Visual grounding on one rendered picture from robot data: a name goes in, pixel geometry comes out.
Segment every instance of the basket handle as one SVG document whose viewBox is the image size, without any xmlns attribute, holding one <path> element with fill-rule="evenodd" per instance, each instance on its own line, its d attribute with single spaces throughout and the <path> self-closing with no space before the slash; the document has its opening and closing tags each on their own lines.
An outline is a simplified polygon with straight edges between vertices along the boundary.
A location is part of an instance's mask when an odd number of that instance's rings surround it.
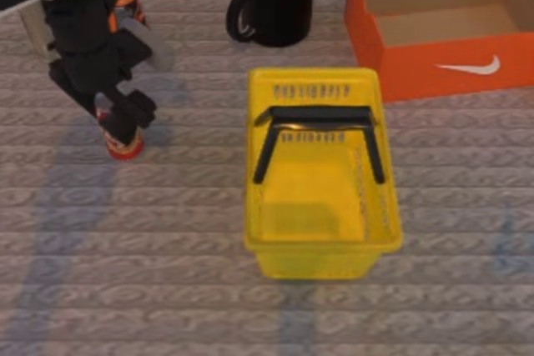
<svg viewBox="0 0 534 356">
<path fill-rule="evenodd" d="M 269 131 L 254 171 L 254 183 L 261 184 L 269 168 L 278 136 L 282 130 L 292 131 L 363 131 L 370 165 L 378 184 L 385 182 L 384 167 L 375 136 L 375 119 L 368 106 L 273 106 L 261 113 L 254 125 L 266 124 Z"/>
</svg>

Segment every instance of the black handle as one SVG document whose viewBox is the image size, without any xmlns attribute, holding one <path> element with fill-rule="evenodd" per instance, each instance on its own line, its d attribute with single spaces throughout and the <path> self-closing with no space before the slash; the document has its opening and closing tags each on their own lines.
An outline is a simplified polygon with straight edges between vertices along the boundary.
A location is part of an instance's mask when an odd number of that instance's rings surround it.
<svg viewBox="0 0 534 356">
<path fill-rule="evenodd" d="M 385 182 L 384 167 L 375 136 L 375 120 L 368 106 L 273 106 L 254 122 L 257 127 L 270 120 L 269 131 L 254 171 L 254 183 L 261 184 L 269 168 L 276 141 L 282 130 L 293 131 L 363 131 L 375 181 Z"/>
<path fill-rule="evenodd" d="M 249 0 L 232 0 L 228 6 L 228 11 L 226 12 L 226 31 L 232 39 L 238 42 L 250 42 L 254 35 L 254 28 L 248 27 L 248 29 L 242 31 L 239 26 L 241 12 L 248 1 Z"/>
</svg>

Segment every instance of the nike logo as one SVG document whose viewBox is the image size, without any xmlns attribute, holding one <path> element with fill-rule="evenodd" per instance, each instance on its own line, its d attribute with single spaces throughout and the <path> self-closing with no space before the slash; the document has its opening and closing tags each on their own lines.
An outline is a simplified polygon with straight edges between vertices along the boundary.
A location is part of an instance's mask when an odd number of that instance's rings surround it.
<svg viewBox="0 0 534 356">
<path fill-rule="evenodd" d="M 462 71 L 464 73 L 471 73 L 476 75 L 492 75 L 501 68 L 501 60 L 498 56 L 493 56 L 493 61 L 487 66 L 455 66 L 438 64 L 437 67 L 445 68 L 447 70 Z"/>
</svg>

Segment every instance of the orange shoe box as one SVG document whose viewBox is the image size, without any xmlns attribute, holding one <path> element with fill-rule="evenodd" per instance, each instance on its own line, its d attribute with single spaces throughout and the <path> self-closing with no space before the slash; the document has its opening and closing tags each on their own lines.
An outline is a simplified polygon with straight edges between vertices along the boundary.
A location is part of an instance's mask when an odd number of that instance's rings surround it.
<svg viewBox="0 0 534 356">
<path fill-rule="evenodd" d="M 386 102 L 534 84 L 534 0 L 347 0 Z"/>
</svg>

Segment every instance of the basket bottom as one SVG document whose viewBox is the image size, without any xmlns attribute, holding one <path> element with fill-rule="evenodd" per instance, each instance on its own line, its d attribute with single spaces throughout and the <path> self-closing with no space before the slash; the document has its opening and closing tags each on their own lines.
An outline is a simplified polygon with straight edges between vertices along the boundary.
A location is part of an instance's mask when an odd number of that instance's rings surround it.
<svg viewBox="0 0 534 356">
<path fill-rule="evenodd" d="M 256 253 L 262 274 L 273 279 L 363 278 L 381 253 Z"/>
</svg>

